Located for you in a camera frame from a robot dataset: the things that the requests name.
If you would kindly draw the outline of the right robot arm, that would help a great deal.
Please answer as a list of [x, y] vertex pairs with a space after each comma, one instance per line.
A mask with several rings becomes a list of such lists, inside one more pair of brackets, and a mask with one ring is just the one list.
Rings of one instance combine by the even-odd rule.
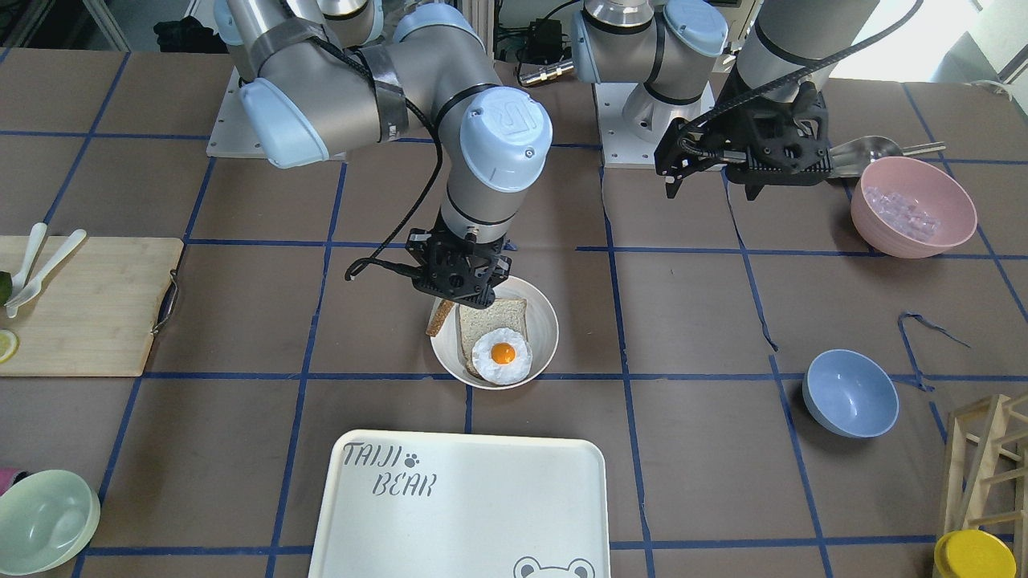
[[217, 1], [215, 22], [238, 71], [238, 102], [273, 167], [289, 169], [417, 127], [449, 158], [447, 197], [429, 230], [412, 230], [414, 266], [376, 255], [437, 299], [484, 310], [509, 277], [506, 234], [553, 141], [545, 107], [500, 83], [473, 26], [445, 2], [426, 2], [377, 44], [378, 1]]

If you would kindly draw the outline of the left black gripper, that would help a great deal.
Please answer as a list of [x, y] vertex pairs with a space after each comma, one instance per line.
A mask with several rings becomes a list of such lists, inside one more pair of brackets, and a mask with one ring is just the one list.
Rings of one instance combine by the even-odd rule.
[[731, 183], [745, 186], [748, 201], [769, 187], [813, 186], [832, 171], [827, 142], [827, 103], [811, 80], [797, 84], [790, 102], [756, 96], [698, 128], [675, 118], [655, 150], [655, 172], [675, 200], [687, 177], [724, 166]]

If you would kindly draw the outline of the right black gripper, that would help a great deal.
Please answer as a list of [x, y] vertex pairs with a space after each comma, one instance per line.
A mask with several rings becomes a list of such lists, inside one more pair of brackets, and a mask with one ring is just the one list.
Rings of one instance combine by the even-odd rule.
[[408, 277], [416, 290], [437, 299], [485, 310], [495, 301], [495, 287], [509, 278], [511, 259], [503, 254], [506, 245], [504, 236], [479, 244], [448, 228], [414, 228], [405, 245], [416, 260]]

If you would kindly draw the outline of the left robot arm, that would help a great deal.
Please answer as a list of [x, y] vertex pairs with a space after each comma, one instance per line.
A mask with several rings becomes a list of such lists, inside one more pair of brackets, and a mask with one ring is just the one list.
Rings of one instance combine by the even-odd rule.
[[730, 26], [706, 1], [584, 1], [570, 48], [579, 80], [633, 85], [623, 120], [654, 146], [675, 197], [723, 165], [749, 200], [769, 185], [813, 186], [833, 171], [822, 89], [875, 1], [764, 1], [719, 94], [710, 75]]

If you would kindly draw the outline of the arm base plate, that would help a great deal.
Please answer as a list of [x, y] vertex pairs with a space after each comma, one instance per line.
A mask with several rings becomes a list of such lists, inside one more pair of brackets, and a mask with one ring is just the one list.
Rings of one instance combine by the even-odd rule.
[[319, 133], [318, 108], [305, 92], [263, 77], [242, 82], [231, 71], [222, 103], [210, 132], [206, 153], [210, 157], [264, 160], [277, 169], [304, 167], [321, 161], [345, 161], [345, 150], [332, 151]]
[[654, 98], [640, 82], [598, 83], [594, 96], [605, 167], [650, 171], [671, 121], [694, 120], [715, 103], [709, 83], [697, 100], [682, 106]]

